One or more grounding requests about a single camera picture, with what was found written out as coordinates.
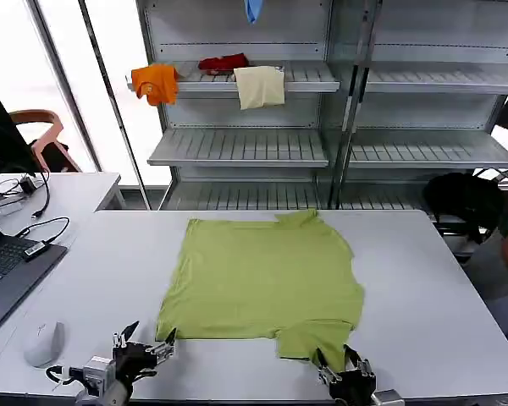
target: red cloth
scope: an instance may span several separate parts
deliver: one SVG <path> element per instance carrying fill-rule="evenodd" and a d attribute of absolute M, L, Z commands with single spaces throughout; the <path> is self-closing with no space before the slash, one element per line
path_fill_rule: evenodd
<path fill-rule="evenodd" d="M 206 70 L 207 74 L 224 74 L 233 72 L 235 68 L 246 68 L 249 65 L 245 54 L 238 53 L 221 58 L 203 59 L 197 67 L 200 70 Z"/>

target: shelving unit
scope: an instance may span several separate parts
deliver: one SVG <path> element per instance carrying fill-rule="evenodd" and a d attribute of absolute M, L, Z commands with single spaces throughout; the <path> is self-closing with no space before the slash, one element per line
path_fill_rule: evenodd
<path fill-rule="evenodd" d="M 227 91 L 237 92 L 235 76 L 211 75 L 201 71 L 198 62 L 166 62 L 175 66 L 180 75 L 179 91 Z M 284 90 L 288 92 L 333 93 L 339 89 L 340 83 L 335 80 L 322 61 L 265 61 L 253 62 L 252 66 L 278 66 L 284 68 Z M 126 75 L 127 86 L 132 91 L 131 75 Z"/>
<path fill-rule="evenodd" d="M 179 74 L 177 101 L 159 108 L 163 137 L 148 159 L 171 167 L 160 209 L 327 207 L 327 133 L 340 137 L 357 44 L 372 22 L 365 2 L 271 0 L 254 25 L 242 1 L 137 4 L 148 62 Z M 355 46 L 342 52 L 337 43 Z M 252 66 L 284 69 L 283 106 L 241 111 L 235 76 L 198 68 L 240 52 Z M 132 90 L 130 74 L 126 81 Z"/>
<path fill-rule="evenodd" d="M 428 211 L 430 178 L 508 168 L 506 0 L 272 0 L 254 25 L 241 1 L 137 3 L 148 62 L 180 75 L 148 160 L 172 168 L 164 210 Z M 240 52 L 284 68 L 283 106 L 241 111 L 197 67 Z"/>
<path fill-rule="evenodd" d="M 507 1 L 384 0 L 368 49 L 337 208 L 433 217 L 429 179 L 508 168 L 490 135 L 508 96 Z"/>

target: green t-shirt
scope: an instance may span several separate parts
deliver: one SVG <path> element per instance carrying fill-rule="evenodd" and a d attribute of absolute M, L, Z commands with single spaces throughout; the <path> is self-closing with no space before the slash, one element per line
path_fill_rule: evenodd
<path fill-rule="evenodd" d="M 163 300 L 157 340 L 277 338 L 279 356 L 320 348 L 344 369 L 343 343 L 362 313 L 349 245 L 314 210 L 277 222 L 192 219 Z"/>

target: orange chair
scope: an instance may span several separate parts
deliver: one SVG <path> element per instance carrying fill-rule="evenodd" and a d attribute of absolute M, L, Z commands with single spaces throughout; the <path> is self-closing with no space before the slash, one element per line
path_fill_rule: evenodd
<path fill-rule="evenodd" d="M 32 152 L 36 156 L 41 167 L 51 172 L 49 166 L 45 162 L 43 157 L 43 150 L 54 144 L 60 153 L 63 155 L 66 166 L 62 168 L 60 172 L 81 172 L 75 161 L 66 151 L 64 146 L 58 141 L 58 135 L 60 131 L 64 129 L 60 118 L 55 112 L 48 110 L 21 110 L 18 112 L 11 112 L 9 114 L 11 119 L 16 125 L 26 123 L 49 123 L 52 124 L 51 128 L 48 129 L 44 135 L 42 135 L 34 144 L 32 144 Z"/>

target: white table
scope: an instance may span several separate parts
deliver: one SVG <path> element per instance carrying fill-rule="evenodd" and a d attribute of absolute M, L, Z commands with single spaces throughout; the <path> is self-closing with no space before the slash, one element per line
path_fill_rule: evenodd
<path fill-rule="evenodd" d="M 18 173 L 3 173 L 0 175 L 0 182 L 21 177 L 22 174 Z M 37 220 L 31 218 L 32 213 L 40 210 L 45 203 L 44 185 L 22 202 L 21 210 L 0 216 L 0 231 L 8 235 L 15 235 L 22 228 L 35 222 L 66 216 L 70 218 L 71 223 L 56 243 L 69 246 L 73 242 L 72 238 L 78 231 L 79 225 L 87 215 L 107 208 L 109 205 L 124 208 L 124 200 L 119 190 L 119 180 L 118 173 L 51 173 L 48 180 L 51 199 L 43 216 Z M 14 182 L 7 182 L 0 186 L 0 191 L 5 191 L 13 185 Z M 62 226 L 63 224 L 56 222 L 33 228 L 28 238 L 36 240 L 48 238 L 60 231 Z"/>
<path fill-rule="evenodd" d="M 273 220 L 275 211 L 99 211 L 46 279 L 0 355 L 0 392 L 75 395 L 29 367 L 23 336 L 43 321 L 63 321 L 58 361 L 82 366 L 110 357 L 112 334 L 133 321 L 150 339 L 170 284 L 188 219 Z M 371 360 L 378 390 L 404 398 L 508 393 L 508 342 L 420 211 L 322 211 L 354 251 L 366 289 L 351 346 Z M 313 365 L 279 359 L 275 342 L 179 341 L 158 375 L 135 384 L 143 399 L 327 399 Z"/>
<path fill-rule="evenodd" d="M 20 177 L 20 174 L 5 173 L 0 175 L 0 182 Z M 40 187 L 27 199 L 23 203 L 21 210 L 7 216 L 0 216 L 0 230 L 5 234 L 15 235 L 30 224 L 44 222 L 54 217 L 66 216 L 69 217 L 70 224 L 55 243 L 70 247 L 90 214 L 111 204 L 118 206 L 123 204 L 124 200 L 118 187 L 119 180 L 120 175 L 117 173 L 51 173 L 48 180 L 51 199 L 49 200 L 49 207 L 43 216 L 37 220 L 30 218 L 34 211 L 43 207 L 46 199 L 45 186 Z M 7 190 L 9 184 L 13 185 L 14 183 L 0 186 L 0 190 Z M 36 241 L 47 239 L 60 231 L 63 225 L 64 222 L 55 222 L 33 228 L 27 238 Z M 22 320 L 35 293 L 44 284 L 45 280 L 36 287 L 33 294 L 28 296 L 3 325 L 0 326 L 0 352 L 11 338 L 18 322 Z"/>

